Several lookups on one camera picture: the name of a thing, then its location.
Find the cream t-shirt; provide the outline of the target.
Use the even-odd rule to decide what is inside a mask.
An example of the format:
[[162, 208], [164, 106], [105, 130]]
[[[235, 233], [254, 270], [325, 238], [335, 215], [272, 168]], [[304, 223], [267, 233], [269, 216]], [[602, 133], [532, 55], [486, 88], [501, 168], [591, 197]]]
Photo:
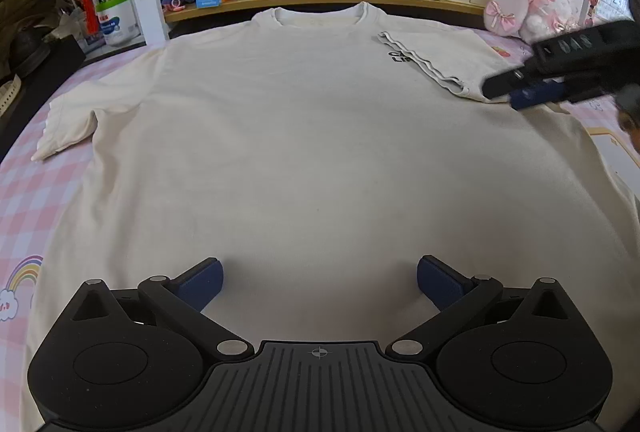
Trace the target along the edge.
[[613, 366], [599, 421], [639, 407], [639, 204], [570, 114], [480, 100], [474, 32], [359, 4], [265, 10], [52, 100], [35, 159], [93, 156], [44, 255], [26, 351], [80, 284], [214, 256], [207, 315], [258, 343], [387, 343], [430, 316], [431, 254], [512, 287], [557, 279]]

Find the pink white plush toy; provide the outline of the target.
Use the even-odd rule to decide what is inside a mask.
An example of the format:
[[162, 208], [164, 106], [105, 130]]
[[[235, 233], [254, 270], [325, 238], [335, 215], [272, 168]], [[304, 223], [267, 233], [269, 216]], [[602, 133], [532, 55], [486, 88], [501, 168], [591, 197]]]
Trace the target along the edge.
[[497, 36], [516, 36], [527, 44], [580, 28], [570, 0], [489, 0], [484, 25]]

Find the pink checkered tablecloth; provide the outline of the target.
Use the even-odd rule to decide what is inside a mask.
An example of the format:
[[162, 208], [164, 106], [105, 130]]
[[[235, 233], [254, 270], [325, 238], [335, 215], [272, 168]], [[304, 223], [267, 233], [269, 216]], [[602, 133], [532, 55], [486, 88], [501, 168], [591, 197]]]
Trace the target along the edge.
[[[510, 65], [519, 64], [530, 54], [519, 40], [474, 31]], [[1, 431], [22, 430], [30, 301], [56, 218], [73, 196], [92, 157], [91, 145], [85, 142], [51, 163], [30, 160], [46, 124], [49, 103], [79, 83], [99, 80], [152, 49], [130, 48], [90, 62], [54, 93], [46, 93], [44, 105], [1, 163], [1, 303], [9, 302], [9, 308], [1, 310]], [[639, 154], [615, 120], [613, 101], [602, 97], [565, 109], [589, 133], [610, 171], [639, 196]]]

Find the white green lidded can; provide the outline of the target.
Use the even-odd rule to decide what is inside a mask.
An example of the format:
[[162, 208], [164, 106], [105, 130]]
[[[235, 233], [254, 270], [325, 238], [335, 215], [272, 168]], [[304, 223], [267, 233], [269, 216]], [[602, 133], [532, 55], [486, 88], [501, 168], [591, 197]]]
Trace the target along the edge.
[[122, 46], [141, 34], [131, 0], [99, 2], [96, 4], [96, 17], [109, 46]]

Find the brown garment pile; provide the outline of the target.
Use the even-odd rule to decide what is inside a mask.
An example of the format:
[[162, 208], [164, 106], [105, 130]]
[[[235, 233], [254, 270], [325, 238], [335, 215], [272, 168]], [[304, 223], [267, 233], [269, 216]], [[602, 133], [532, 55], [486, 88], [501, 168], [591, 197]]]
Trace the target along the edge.
[[0, 0], [1, 66], [9, 58], [14, 36], [47, 17], [55, 10], [55, 4], [56, 0]]

